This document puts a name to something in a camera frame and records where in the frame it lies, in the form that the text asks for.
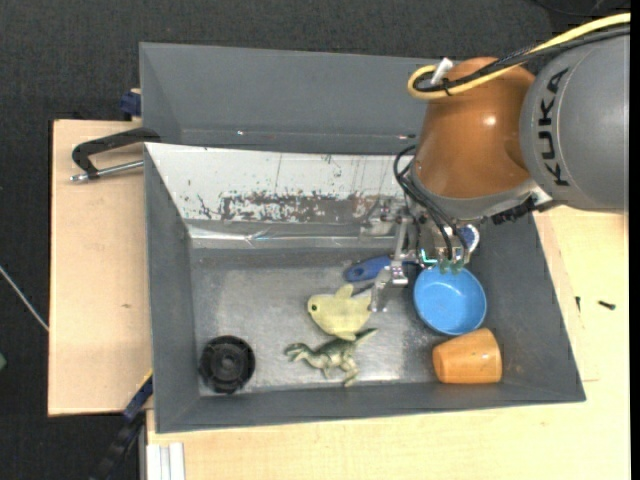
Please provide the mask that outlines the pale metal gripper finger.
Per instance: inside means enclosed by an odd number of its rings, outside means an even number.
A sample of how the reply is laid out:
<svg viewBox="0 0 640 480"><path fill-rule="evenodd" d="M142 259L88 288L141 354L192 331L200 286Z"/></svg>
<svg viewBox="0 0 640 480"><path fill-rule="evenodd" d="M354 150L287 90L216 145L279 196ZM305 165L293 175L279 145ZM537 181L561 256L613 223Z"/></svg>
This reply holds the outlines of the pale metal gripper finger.
<svg viewBox="0 0 640 480"><path fill-rule="evenodd" d="M389 206L375 206L364 216L361 234L390 234L396 226L398 211Z"/></svg>
<svg viewBox="0 0 640 480"><path fill-rule="evenodd" d="M371 289L369 310L385 312L389 301L408 286L408 277L402 264L391 263L377 274Z"/></svg>

